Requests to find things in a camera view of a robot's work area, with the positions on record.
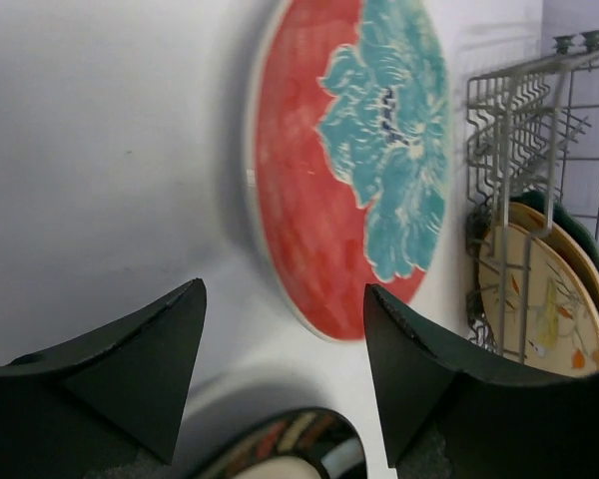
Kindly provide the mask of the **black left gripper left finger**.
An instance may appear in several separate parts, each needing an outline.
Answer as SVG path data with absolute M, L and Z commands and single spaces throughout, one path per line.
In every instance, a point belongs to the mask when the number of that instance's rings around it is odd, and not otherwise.
M 0 464 L 171 463 L 205 315 L 196 278 L 0 366 Z

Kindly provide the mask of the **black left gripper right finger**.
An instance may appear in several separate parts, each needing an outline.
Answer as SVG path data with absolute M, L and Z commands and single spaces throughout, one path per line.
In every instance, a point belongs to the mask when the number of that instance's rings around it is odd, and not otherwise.
M 393 469 L 599 469 L 599 373 L 521 365 L 364 293 L 367 352 Z

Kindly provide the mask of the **cream bird painted plate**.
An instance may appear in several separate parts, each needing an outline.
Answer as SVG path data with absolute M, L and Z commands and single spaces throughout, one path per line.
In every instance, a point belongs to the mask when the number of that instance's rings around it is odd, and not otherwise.
M 588 230 L 556 206 L 552 229 L 542 240 L 572 267 L 599 310 L 599 249 Z

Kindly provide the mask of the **black rimmed cream plate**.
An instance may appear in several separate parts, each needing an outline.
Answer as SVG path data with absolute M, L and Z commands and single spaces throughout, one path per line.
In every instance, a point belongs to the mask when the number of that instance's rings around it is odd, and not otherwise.
M 215 452 L 190 478 L 365 478 L 358 432 L 340 413 L 292 409 L 247 429 Z

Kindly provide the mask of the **red and teal floral plate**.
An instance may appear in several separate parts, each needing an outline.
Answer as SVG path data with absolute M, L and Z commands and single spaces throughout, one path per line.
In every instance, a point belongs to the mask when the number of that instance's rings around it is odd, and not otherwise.
M 313 334 L 364 337 L 370 283 L 410 301 L 438 246 L 452 164 L 450 81 L 421 1 L 283 1 L 251 70 L 252 224 Z

